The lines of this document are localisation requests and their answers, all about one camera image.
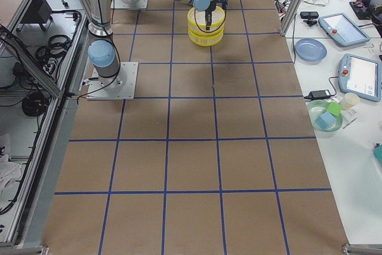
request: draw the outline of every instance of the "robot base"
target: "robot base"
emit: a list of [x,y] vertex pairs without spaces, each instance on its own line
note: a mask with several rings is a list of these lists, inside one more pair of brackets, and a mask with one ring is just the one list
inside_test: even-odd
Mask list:
[[147,9],[148,1],[149,0],[138,0],[137,2],[124,3],[121,0],[113,0],[110,7],[114,10],[142,10]]
[[[119,87],[106,87],[100,91],[93,92],[102,88],[100,82],[90,82],[87,95],[88,100],[132,100],[134,99],[135,84],[138,75],[138,62],[121,62],[121,69],[118,78],[122,80]],[[92,77],[98,77],[97,71],[94,69]]]

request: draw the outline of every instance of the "white cup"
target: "white cup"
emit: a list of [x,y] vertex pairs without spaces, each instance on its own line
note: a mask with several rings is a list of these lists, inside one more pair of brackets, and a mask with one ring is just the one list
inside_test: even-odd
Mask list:
[[346,93],[340,105],[344,110],[349,110],[353,106],[359,103],[359,97],[355,93]]

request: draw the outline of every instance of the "blue plate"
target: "blue plate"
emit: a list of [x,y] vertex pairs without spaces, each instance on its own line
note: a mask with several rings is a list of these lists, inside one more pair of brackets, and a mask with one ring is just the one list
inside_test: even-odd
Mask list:
[[296,53],[305,61],[315,62],[325,58],[327,51],[323,43],[304,38],[295,44]]

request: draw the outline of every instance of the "green bowl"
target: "green bowl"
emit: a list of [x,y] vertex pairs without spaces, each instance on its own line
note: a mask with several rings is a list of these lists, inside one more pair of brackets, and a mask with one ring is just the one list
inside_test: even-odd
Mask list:
[[332,124],[331,126],[325,128],[325,129],[319,127],[316,124],[316,119],[319,116],[321,116],[323,113],[326,112],[326,109],[328,106],[329,106],[329,103],[327,101],[324,101],[324,100],[311,101],[307,105],[308,113],[310,116],[310,121],[312,122],[313,128],[315,128],[316,130],[330,132],[330,131],[337,131],[341,128],[341,126],[342,126],[342,115],[341,114],[339,114],[339,116],[337,117],[337,120],[334,124]]

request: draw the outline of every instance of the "brown tiled surface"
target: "brown tiled surface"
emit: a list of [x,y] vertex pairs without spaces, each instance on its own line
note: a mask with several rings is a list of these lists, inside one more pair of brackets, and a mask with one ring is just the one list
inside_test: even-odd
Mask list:
[[212,48],[190,42],[189,8],[115,11],[121,58],[140,62],[136,99],[80,101],[43,243],[53,255],[342,254],[273,1],[229,0]]

